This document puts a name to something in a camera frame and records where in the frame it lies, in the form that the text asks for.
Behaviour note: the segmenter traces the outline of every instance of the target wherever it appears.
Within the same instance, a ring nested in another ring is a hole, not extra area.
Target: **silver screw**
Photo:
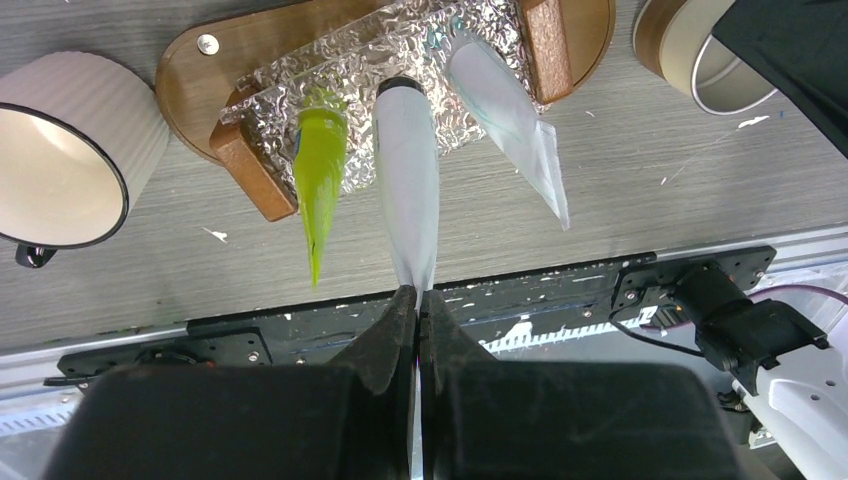
[[[214,35],[204,33],[197,37],[197,48],[204,55],[215,55],[221,46],[218,44],[218,39]]]

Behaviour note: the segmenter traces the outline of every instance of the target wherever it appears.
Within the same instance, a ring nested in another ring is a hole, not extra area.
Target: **tabletop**
[[[83,50],[152,83],[183,30],[286,3],[6,2],[0,75]],[[468,145],[441,160],[437,281],[848,221],[848,163],[791,102],[710,116],[638,63],[639,3],[618,1],[600,68],[545,117],[558,131],[571,230],[490,140]],[[740,128],[755,117],[768,118]],[[309,278],[299,218],[267,223],[226,171],[172,137],[113,238],[41,270],[18,267],[14,245],[0,243],[0,348],[394,289],[375,188],[340,201],[317,289]]]

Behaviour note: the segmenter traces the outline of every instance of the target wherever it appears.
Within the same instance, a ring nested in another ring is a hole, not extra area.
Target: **mug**
[[[642,65],[714,115],[740,113],[777,89],[711,35],[734,0],[648,0],[633,29]]]
[[[123,225],[168,143],[153,91],[117,63],[47,55],[0,79],[0,237],[39,268]]]

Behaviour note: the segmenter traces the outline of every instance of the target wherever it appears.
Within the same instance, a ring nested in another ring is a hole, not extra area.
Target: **tan cylinder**
[[[777,91],[710,33],[733,1],[648,0],[633,29],[642,65],[714,115],[743,112]]]

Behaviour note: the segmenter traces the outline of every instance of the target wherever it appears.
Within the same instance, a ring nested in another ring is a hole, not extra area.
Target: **crumpled silver foil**
[[[406,75],[424,87],[440,154],[485,137],[442,74],[447,59],[439,46],[453,29],[472,32],[492,45],[532,98],[517,9],[514,0],[399,1],[241,79],[242,88],[265,89],[224,109],[221,120],[244,121],[283,180],[294,185],[291,164],[298,112],[316,89],[332,92],[348,105],[348,161],[341,193],[352,193],[376,176],[371,112],[377,87],[387,78]]]

